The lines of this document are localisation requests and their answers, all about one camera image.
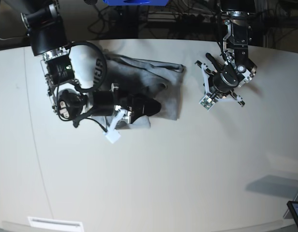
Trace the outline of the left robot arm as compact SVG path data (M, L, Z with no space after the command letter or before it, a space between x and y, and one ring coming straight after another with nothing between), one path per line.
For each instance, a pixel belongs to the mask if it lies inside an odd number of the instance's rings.
M209 91L212 99L231 96L238 100L234 90L250 82L256 75L257 66L249 59L248 43L251 26L249 16L255 13L253 0L221 0L217 13L218 45L224 64L211 54L206 57L216 69L209 76Z

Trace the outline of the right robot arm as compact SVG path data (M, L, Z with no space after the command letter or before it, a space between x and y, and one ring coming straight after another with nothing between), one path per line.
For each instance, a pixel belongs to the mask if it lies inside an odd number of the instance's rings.
M162 106L155 99L130 93L116 83L112 83L109 90L101 90L108 74L106 57L90 42L67 40L58 1L42 1L37 9L22 13L21 17L28 29L33 54L43 58L47 93L53 99L53 110L60 120L71 121L75 128L82 120L94 120L97 116L117 116L119 121L132 124L142 116L160 112ZM83 88L75 77L70 52L76 46L87 46L97 55L93 84L89 88Z

